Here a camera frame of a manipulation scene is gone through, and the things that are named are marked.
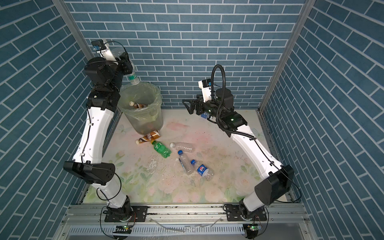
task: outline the vent grille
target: vent grille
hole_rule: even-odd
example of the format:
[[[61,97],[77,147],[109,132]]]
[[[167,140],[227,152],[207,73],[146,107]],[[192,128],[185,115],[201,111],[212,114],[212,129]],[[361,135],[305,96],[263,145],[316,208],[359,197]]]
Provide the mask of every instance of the vent grille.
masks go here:
[[[112,235],[112,232],[116,229],[117,225],[111,225],[103,227],[103,230],[106,234]],[[131,234],[114,234],[118,235],[128,235],[128,236],[170,236],[170,235],[193,235],[193,234],[244,234],[244,229],[242,224],[218,224],[216,226],[206,226],[206,227],[196,227],[191,225],[180,225],[180,224],[169,224],[165,225],[167,228],[173,228],[179,231],[174,231],[171,229],[165,229],[156,224],[149,225],[136,225]],[[78,225],[71,226],[69,235],[103,235],[99,225]]]

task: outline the mounting plate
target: mounting plate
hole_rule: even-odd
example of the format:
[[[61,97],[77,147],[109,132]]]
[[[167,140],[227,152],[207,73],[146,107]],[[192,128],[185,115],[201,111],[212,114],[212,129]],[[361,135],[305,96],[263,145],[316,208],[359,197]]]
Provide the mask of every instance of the mounting plate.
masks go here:
[[[136,213],[136,222],[145,222],[145,218],[147,217],[147,211],[148,206],[131,206],[134,213]],[[112,215],[106,214],[105,215],[105,222],[120,222],[118,219],[115,219]]]
[[[233,204],[225,204],[224,209],[227,212],[227,221],[228,222],[237,222],[237,221],[244,221],[248,219],[244,219],[239,210],[239,205],[233,205]],[[266,221],[266,215],[265,215],[265,209],[264,207],[260,207],[254,211],[255,215],[259,217],[260,221]]]

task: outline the clear plastic bottle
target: clear plastic bottle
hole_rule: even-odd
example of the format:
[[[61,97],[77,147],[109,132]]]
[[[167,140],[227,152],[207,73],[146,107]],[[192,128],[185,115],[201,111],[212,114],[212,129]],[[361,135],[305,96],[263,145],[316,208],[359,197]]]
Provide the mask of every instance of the clear plastic bottle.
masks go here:
[[[183,152],[193,152],[195,150],[192,144],[185,142],[171,142],[170,147],[176,150],[182,150]]]
[[[135,72],[135,65],[133,64],[133,62],[131,61],[131,64],[132,64],[132,73],[131,74],[127,74],[126,76],[128,77],[129,81],[131,82],[132,85],[136,85],[136,84],[139,84],[140,82],[140,79],[136,76],[136,72]]]
[[[183,153],[183,151],[178,151],[179,154],[179,161],[181,163],[181,166],[184,168],[184,171],[187,175],[191,175],[193,173],[193,167],[191,162],[189,161],[189,158],[186,154]]]
[[[214,173],[211,169],[207,168],[206,166],[204,166],[204,164],[202,162],[199,162],[199,161],[196,161],[196,160],[192,160],[191,161],[191,164],[193,165],[193,167],[195,168],[195,170],[203,177],[205,178],[207,181],[211,180],[212,177],[214,176]]]
[[[163,158],[167,158],[171,154],[171,151],[166,146],[164,146],[164,144],[162,144],[161,142],[152,140],[151,143],[153,145],[153,148],[156,150],[156,152],[160,153],[161,156],[163,156]]]

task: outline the black cable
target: black cable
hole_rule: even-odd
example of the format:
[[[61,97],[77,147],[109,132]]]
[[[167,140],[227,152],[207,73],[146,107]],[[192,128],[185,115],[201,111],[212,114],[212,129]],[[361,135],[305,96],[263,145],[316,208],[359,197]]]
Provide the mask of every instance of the black cable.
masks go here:
[[[266,231],[266,228],[268,227],[268,223],[269,223],[269,212],[268,212],[268,209],[265,207],[264,208],[266,211],[267,211],[267,213],[268,213],[268,218],[267,218],[267,220],[266,220],[266,225],[265,225],[265,229],[264,229],[264,231],[262,232],[262,233],[260,233],[259,235],[257,235],[256,237],[258,237],[258,236],[260,236],[260,235],[262,235],[262,234],[264,234],[265,233],[265,231]]]
[[[208,121],[210,121],[210,122],[212,122],[212,123],[214,123],[214,124],[217,124],[217,122],[215,122],[215,121],[212,121],[211,119],[209,119],[209,118],[207,118],[207,120]]]
[[[104,44],[107,44],[107,43],[118,43],[118,44],[120,44],[120,45],[122,46],[122,48],[124,49],[124,51],[125,51],[126,53],[128,53],[127,50],[125,49],[124,45],[121,44],[121,43],[119,43],[118,41],[111,40],[111,41],[107,41],[107,42],[104,43]]]
[[[98,168],[98,167],[93,167],[93,168],[94,168],[94,169],[102,169],[102,170],[105,170],[105,169],[103,169],[103,168]],[[113,196],[112,198],[107,198],[107,196],[105,196],[105,194],[103,193],[103,191],[101,191],[100,188],[97,188],[97,189],[96,189],[96,195],[99,197],[100,200],[103,200],[103,201],[109,201],[109,200],[111,200],[111,199],[114,199],[114,198],[120,193],[120,191],[121,191],[121,187],[122,187],[121,179],[120,179],[119,175],[117,175],[117,173],[114,172],[114,174],[119,178],[119,181],[120,181],[120,188],[119,188],[119,191],[118,191],[118,192],[116,193],[116,195]],[[102,198],[99,196],[99,194],[98,194],[98,192],[97,192],[98,189],[100,189],[101,193],[105,196],[105,199],[102,199]]]
[[[91,123],[91,116],[89,114],[89,110],[88,110],[88,107],[86,107],[87,109],[87,113],[88,113],[88,117],[89,117],[89,128],[88,128],[88,135],[87,135],[87,140],[85,141],[85,144],[84,144],[84,147],[83,147],[83,151],[81,152],[81,162],[84,163],[83,161],[83,154],[84,154],[84,151],[85,151],[85,147],[87,146],[87,143],[88,143],[88,139],[89,139],[89,133],[91,132],[91,126],[93,125]]]
[[[226,205],[231,205],[231,206],[233,206],[233,205],[232,205],[232,204],[224,204],[224,205],[222,206],[222,208],[223,208],[223,210],[224,210],[225,212],[231,212],[230,210],[226,210],[226,209],[224,208]]]
[[[264,151],[261,149],[261,147],[259,146],[259,144],[257,144],[257,141],[255,140],[255,143],[256,145],[259,147],[260,151],[264,154],[265,158],[277,169],[279,170],[289,181],[291,181],[291,183],[293,183],[293,185],[297,188],[297,190],[299,190],[300,192],[300,197],[298,197],[296,200],[293,200],[293,201],[290,201],[290,202],[284,202],[284,201],[278,201],[276,200],[276,202],[282,202],[282,203],[294,203],[294,202],[297,202],[298,200],[301,199],[302,197],[302,192],[301,192],[301,189],[296,185],[296,183],[293,182],[293,180],[291,180],[287,175],[285,175],[285,173],[283,171],[281,171],[274,163],[273,161],[271,161],[267,156],[266,154],[264,153]]]
[[[100,221],[99,221],[99,223],[100,223],[100,229],[101,229],[101,231],[104,233],[104,235],[106,235],[107,237],[109,237],[109,238],[112,238],[112,239],[114,239],[114,240],[116,240],[116,238],[114,238],[114,237],[111,237],[111,236],[108,236],[105,232],[104,232],[104,230],[103,230],[103,228],[102,228],[102,226],[101,226],[101,214],[103,213],[103,209],[105,208],[105,206],[103,206],[102,208],[101,208],[101,212],[100,212]]]
[[[94,61],[94,62],[91,62],[91,63],[87,63],[85,66],[88,66],[88,65],[91,65],[92,63],[105,63],[105,62],[115,62],[115,63],[119,63],[118,61],[112,61],[112,60],[102,60],[102,61]]]
[[[221,66],[220,64],[216,64],[212,70],[212,74],[211,74],[211,83],[212,85],[214,84],[214,75],[215,75],[215,71],[216,69],[219,68],[220,71],[221,71],[221,76],[223,78],[223,90],[221,91],[221,98],[220,98],[220,102],[219,102],[219,105],[218,105],[218,108],[217,108],[217,112],[216,112],[216,123],[218,125],[218,127],[223,130],[224,132],[227,132],[227,133],[231,133],[231,134],[237,134],[237,135],[241,135],[241,136],[244,136],[244,137],[248,137],[250,140],[255,140],[256,137],[255,136],[252,136],[250,134],[247,134],[245,132],[238,132],[238,131],[231,131],[231,130],[227,130],[225,129],[221,123],[220,123],[220,120],[219,120],[219,115],[221,113],[221,107],[223,106],[223,102],[224,102],[224,93],[225,93],[225,84],[226,84],[226,81],[225,81],[225,71],[224,71],[224,68],[223,66]],[[211,87],[211,98],[212,100],[214,100],[214,88],[213,86]]]

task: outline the transparent trash can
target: transparent trash can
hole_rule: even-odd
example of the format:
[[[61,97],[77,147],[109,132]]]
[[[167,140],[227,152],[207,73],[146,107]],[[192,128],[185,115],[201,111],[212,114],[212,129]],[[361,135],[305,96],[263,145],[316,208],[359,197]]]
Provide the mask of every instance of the transparent trash can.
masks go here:
[[[130,101],[148,107],[136,109],[129,105]],[[153,84],[140,82],[121,87],[118,107],[127,116],[136,132],[144,135],[163,127],[161,103],[160,89]]]

